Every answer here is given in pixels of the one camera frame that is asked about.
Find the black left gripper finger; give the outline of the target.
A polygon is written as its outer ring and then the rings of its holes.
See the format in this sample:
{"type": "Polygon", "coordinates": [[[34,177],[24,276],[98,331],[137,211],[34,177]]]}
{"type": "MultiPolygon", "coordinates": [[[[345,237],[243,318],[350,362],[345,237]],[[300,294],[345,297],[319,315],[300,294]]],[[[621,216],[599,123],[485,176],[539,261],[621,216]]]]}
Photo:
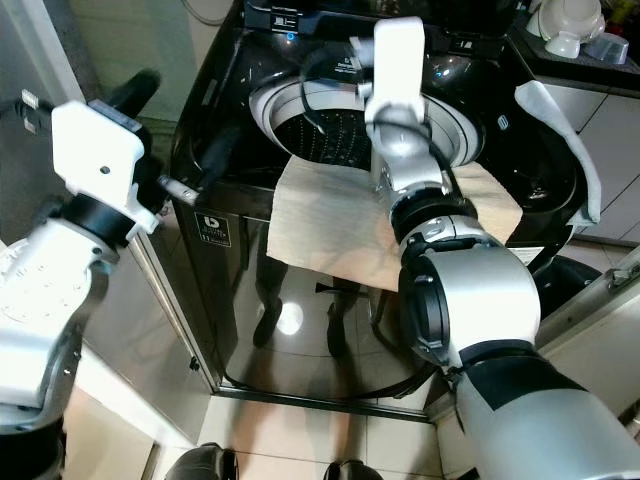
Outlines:
{"type": "Polygon", "coordinates": [[[218,128],[193,134],[189,142],[189,159],[196,170],[189,175],[193,191],[204,193],[223,177],[242,134],[242,128],[218,128]]]}
{"type": "Polygon", "coordinates": [[[155,95],[163,78],[154,69],[143,69],[124,84],[120,84],[108,96],[108,105],[119,113],[141,113],[155,95]]]}

